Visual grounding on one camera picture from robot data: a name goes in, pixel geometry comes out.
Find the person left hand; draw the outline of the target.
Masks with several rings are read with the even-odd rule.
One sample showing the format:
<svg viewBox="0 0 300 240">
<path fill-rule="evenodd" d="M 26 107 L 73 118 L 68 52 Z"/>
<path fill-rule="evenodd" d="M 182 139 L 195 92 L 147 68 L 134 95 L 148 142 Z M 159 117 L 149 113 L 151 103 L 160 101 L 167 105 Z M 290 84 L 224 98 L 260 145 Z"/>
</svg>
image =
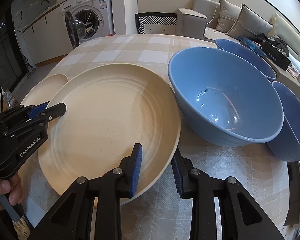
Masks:
<svg viewBox="0 0 300 240">
<path fill-rule="evenodd" d="M 23 192 L 21 178 L 18 173 L 9 180 L 0 179 L 0 195 L 7 193 L 10 193 L 8 201 L 12 206 L 15 206 L 15 204 L 21 204 L 24 200 L 25 194 Z M 0 211 L 3 209 L 4 207 L 0 202 Z"/>
</svg>

